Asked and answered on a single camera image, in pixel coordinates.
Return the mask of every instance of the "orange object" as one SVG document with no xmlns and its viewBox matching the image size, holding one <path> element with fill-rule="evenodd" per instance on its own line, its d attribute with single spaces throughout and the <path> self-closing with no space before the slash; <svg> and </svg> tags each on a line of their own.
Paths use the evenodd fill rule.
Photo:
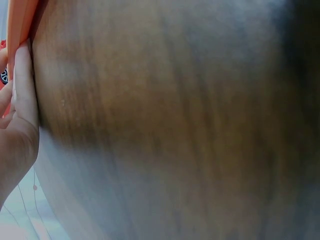
<svg viewBox="0 0 320 240">
<path fill-rule="evenodd" d="M 28 39 L 30 26 L 39 0 L 8 0 L 6 47 L 8 76 L 13 79 L 15 55 L 21 43 Z"/>
</svg>

